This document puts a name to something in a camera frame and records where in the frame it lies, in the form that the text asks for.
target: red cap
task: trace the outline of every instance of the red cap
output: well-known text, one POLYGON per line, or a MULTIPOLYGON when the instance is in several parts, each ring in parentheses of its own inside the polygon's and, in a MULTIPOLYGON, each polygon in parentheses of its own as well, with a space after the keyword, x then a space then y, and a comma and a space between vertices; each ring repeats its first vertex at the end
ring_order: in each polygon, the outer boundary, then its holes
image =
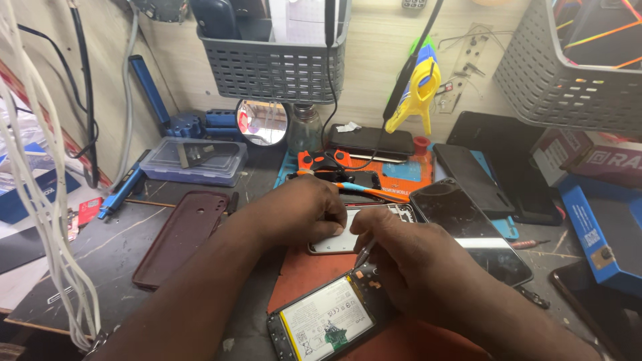
POLYGON ((430 139, 420 136, 414 137, 412 141, 415 143, 415 155, 426 155, 428 153, 426 147, 430 145, 430 139))

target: black table surface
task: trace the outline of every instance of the black table surface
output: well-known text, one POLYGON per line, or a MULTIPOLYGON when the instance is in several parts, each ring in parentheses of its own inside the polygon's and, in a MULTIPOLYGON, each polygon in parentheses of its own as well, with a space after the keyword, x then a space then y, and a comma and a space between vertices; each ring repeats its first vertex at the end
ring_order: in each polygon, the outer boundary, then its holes
MULTIPOLYGON (((234 188, 147 180, 135 202, 175 205, 187 191, 214 189, 240 194, 239 208, 273 188, 284 155, 284 148, 251 148, 244 174, 234 188)), ((172 211, 169 206, 125 202, 107 222, 94 219, 72 243, 74 257, 98 290, 104 330, 113 330, 138 308, 150 293, 131 282, 132 273, 172 211)), ((583 258, 584 252, 567 217, 559 227, 517 224, 519 241, 551 240, 533 249, 518 251, 533 270, 527 290, 551 301, 546 312, 579 337, 594 341, 570 305, 548 281, 549 273, 583 258)), ((232 311, 223 334, 217 360, 277 360, 266 329, 266 309, 279 276, 285 248, 267 252, 252 270, 232 311), (222 342, 233 339, 233 347, 223 350, 222 342)), ((68 330, 67 315, 60 300, 48 304, 56 294, 50 277, 45 276, 7 318, 27 326, 58 332, 68 330)))

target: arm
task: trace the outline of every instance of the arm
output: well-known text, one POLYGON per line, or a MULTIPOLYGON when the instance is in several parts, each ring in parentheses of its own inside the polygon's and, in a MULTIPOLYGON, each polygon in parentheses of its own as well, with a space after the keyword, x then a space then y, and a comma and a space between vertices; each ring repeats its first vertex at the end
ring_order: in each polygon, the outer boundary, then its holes
POLYGON ((93 360, 210 360, 263 251, 338 234, 346 218, 336 186, 312 176, 269 192, 219 227, 125 320, 93 360))
POLYGON ((498 360, 600 361, 589 344, 497 281, 435 224, 407 224, 388 211, 354 218, 355 251, 376 238, 370 256, 395 306, 457 332, 498 360))

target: hand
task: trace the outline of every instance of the hand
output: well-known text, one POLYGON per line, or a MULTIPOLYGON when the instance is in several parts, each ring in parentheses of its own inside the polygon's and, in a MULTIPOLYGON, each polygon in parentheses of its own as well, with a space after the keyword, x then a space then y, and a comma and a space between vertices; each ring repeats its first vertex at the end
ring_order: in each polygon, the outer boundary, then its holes
POLYGON ((303 175, 248 204, 231 218, 235 217, 242 217, 245 227, 251 225, 271 247, 303 245, 339 235, 347 212, 334 184, 303 175))
POLYGON ((350 228, 355 253, 373 237, 370 260, 402 312, 456 331, 483 287, 501 286, 441 226, 402 222, 387 209, 364 209, 350 228))

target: wall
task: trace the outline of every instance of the wall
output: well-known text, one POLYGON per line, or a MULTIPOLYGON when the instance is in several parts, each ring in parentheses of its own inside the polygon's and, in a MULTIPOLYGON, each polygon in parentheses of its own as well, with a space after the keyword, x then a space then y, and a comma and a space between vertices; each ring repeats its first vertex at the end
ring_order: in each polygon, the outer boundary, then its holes
MULTIPOLYGON (((86 104, 78 42, 67 2, 12 0, 12 6, 18 23, 49 35, 58 44, 72 69, 81 101, 86 104)), ((125 0, 84 0, 80 1, 78 10, 89 53, 95 118, 100 127, 100 136, 96 143, 98 166, 107 177, 114 180, 125 137, 125 90, 121 67, 131 30, 132 11, 125 0)), ((69 81, 53 47, 47 40, 35 35, 25 32, 21 35, 27 54, 40 71, 53 97, 63 128, 80 146, 84 146, 87 142, 84 131, 86 117, 73 100, 69 81)), ((140 31, 134 54, 144 57, 169 113, 176 113, 176 105, 164 85, 161 72, 140 31)), ((0 58, 18 75, 13 53, 3 36, 0 36, 0 58)), ((134 131, 128 166, 131 166, 145 149, 155 147, 161 138, 158 121, 148 105, 146 96, 139 87, 133 71, 130 74, 134 101, 134 131)))
MULTIPOLYGON (((360 125, 381 126, 383 109, 408 57, 410 44, 421 34, 434 4, 435 0, 428 0, 426 9, 417 12, 402 9, 400 1, 395 0, 353 0, 343 93, 332 123, 355 121, 360 125)), ((471 0, 447 0, 431 36, 438 42, 463 35, 472 22, 493 25, 494 30, 514 30, 527 6, 527 0, 513 0, 494 7, 481 6, 471 0)), ((214 76, 203 45, 196 36, 193 18, 182 24, 141 19, 141 29, 181 111, 233 109, 236 106, 237 100, 222 98, 216 92, 214 76)), ((510 35, 498 37, 504 46, 508 45, 510 35)), ((451 42, 445 42, 443 48, 449 44, 451 42)), ((437 52, 444 79, 451 74, 461 46, 460 42, 449 50, 437 52)), ((462 110, 514 115, 492 82, 492 73, 502 54, 501 48, 490 40, 477 64, 487 76, 474 75, 472 79, 483 99, 468 85, 454 114, 437 113, 432 117, 433 135, 430 138, 433 141, 446 140, 462 110)), ((320 108, 322 118, 332 111, 332 106, 320 108)), ((416 135, 423 133, 420 123, 404 122, 399 129, 416 135)))

